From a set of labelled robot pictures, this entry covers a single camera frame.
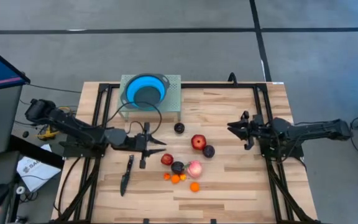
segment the blue collapsible bowl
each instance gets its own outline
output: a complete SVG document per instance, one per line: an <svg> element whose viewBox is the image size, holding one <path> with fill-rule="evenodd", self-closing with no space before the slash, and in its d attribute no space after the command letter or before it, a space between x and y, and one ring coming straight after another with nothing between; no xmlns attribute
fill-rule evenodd
<svg viewBox="0 0 358 224"><path fill-rule="evenodd" d="M121 102L122 104L133 102L125 105L126 108L153 110L154 108L150 104L158 106L165 98L169 85L169 80L162 74L136 75L125 86L125 90L121 94Z"/></svg>

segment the floor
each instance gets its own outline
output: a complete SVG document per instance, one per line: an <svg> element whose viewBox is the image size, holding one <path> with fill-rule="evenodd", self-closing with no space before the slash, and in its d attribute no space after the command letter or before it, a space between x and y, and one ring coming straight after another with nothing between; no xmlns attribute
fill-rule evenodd
<svg viewBox="0 0 358 224"><path fill-rule="evenodd" d="M284 82L295 122L358 116L355 27L356 0L0 0L0 54L35 85L80 91L84 81L118 81L123 74L222 81L234 72L241 81ZM21 98L63 106L79 97L25 86ZM25 122L25 109L19 106L16 120ZM354 140L358 147L358 132ZM319 219L358 223L358 153L351 142L303 146ZM57 185L42 187L19 214L48 221Z"/></svg>

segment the red apple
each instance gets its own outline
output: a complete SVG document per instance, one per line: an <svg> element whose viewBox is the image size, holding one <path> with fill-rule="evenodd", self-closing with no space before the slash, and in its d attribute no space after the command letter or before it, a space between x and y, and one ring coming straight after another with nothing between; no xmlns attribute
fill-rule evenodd
<svg viewBox="0 0 358 224"><path fill-rule="evenodd" d="M173 162L173 156L171 154L164 154L162 157L161 157L161 163L164 164L164 165L171 165Z"/></svg>
<svg viewBox="0 0 358 224"><path fill-rule="evenodd" d="M206 146L206 139L202 134L196 134L191 138L193 149L203 150Z"/></svg>

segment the knife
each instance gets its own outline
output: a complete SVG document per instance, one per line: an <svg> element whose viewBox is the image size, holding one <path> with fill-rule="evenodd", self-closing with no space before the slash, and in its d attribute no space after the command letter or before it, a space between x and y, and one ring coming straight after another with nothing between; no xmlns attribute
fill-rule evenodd
<svg viewBox="0 0 358 224"><path fill-rule="evenodd" d="M129 174L131 173L132 163L133 162L134 162L134 155L130 155L129 160L128 160L128 165L127 165L127 171L126 171L126 173L124 175L122 175L121 186L119 188L121 196L124 196L125 191L127 190L128 181L129 181Z"/></svg>

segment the black metal frame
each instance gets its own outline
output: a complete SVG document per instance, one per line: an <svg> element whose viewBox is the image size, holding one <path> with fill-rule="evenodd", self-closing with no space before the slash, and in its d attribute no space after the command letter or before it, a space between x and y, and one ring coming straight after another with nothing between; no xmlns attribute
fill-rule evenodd
<svg viewBox="0 0 358 224"><path fill-rule="evenodd" d="M265 101L265 107L267 111L268 121L273 120L272 109L270 107L269 95L267 91L266 83L238 83L236 76L231 73L229 76L229 82L232 83L182 83L182 88L251 88L254 92L254 100L255 106L257 109L257 114L262 114L262 106L260 103L260 96L259 91L263 93L263 98ZM120 84L108 84L102 83L99 85L98 95L96 98L96 104L94 108L94 115L92 120L92 125L98 124L99 118L99 111L101 107L101 99L104 92L107 93L106 95L106 102L104 104L104 111L103 111L103 119L102 124L103 127L106 127L106 121L108 120L109 114L109 106L112 97L112 90L113 88L119 88ZM263 152L264 146L261 145L261 152ZM277 223L313 223L314 220L308 217L303 210L296 204L293 197L290 195L287 187L287 181L285 178L285 171L282 164L277 164L278 175L275 173L273 168L272 158L269 156L265 156L265 162L267 166L267 172L269 176L269 184L270 184L270 191L272 194L272 203L273 209L275 214L275 219ZM71 214L74 212L73 221L75 223L90 223L92 218L92 211L94 205L94 198L96 196L96 186L98 181L98 174L99 174L99 167L100 167L100 157L95 158L94 167L90 175L87 177L87 173L90 168L90 158L85 158L85 162L83 165L83 173L80 180L80 188L78 190L78 195L74 198L70 206L63 212L63 214L55 220L55 223L68 223L68 219L70 218ZM281 191L283 197L285 199L285 209L287 212L287 220L282 218L282 214L280 211L280 204L278 200L277 189ZM81 215L81 208L82 208L82 199L85 195L86 191L90 189L89 199L88 199L88 207L86 209L86 217L84 220L80 220ZM295 221L293 216L293 211L298 215L300 222Z"/></svg>

